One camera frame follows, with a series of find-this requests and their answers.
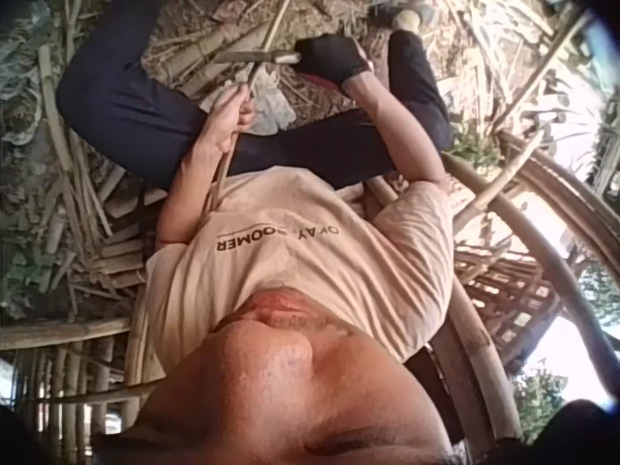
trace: man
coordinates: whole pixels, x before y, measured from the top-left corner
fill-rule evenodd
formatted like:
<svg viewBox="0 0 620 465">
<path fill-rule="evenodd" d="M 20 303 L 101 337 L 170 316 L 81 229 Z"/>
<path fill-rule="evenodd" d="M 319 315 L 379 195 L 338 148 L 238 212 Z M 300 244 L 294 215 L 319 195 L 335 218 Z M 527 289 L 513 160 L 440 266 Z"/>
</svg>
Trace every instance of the man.
<svg viewBox="0 0 620 465">
<path fill-rule="evenodd" d="M 238 86 L 207 117 L 147 78 L 140 55 L 160 6 L 114 2 L 58 90 L 81 136 L 170 188 L 146 295 L 168 376 L 135 426 L 101 438 L 101 463 L 444 460 L 446 430 L 401 365 L 442 324 L 452 277 L 439 155 L 451 130 L 416 35 L 432 12 L 375 12 L 395 29 L 391 92 L 353 40 L 299 42 L 297 70 L 360 110 L 241 135 L 231 170 L 241 175 L 204 224 L 209 181 L 253 109 Z M 372 225 L 334 192 L 394 168 L 411 186 Z"/>
</svg>

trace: leg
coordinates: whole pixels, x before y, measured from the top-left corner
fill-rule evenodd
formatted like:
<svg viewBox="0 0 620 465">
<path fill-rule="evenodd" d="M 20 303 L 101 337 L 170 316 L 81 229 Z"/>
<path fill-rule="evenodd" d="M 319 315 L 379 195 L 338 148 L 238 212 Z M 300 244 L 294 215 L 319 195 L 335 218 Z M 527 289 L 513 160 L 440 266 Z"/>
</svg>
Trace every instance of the leg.
<svg viewBox="0 0 620 465">
<path fill-rule="evenodd" d="M 418 119 L 438 151 L 452 143 L 452 129 L 421 39 L 406 30 L 389 39 L 390 89 Z M 270 143 L 286 159 L 282 165 L 307 168 L 335 189 L 393 171 L 377 129 L 361 110 L 279 133 Z M 242 160 L 233 161 L 234 173 Z"/>
<path fill-rule="evenodd" d="M 69 125 L 102 154 L 167 189 L 206 113 L 148 77 L 140 58 L 164 0 L 115 0 L 62 77 L 57 102 Z M 267 140 L 240 138 L 237 172 L 279 164 Z"/>
</svg>

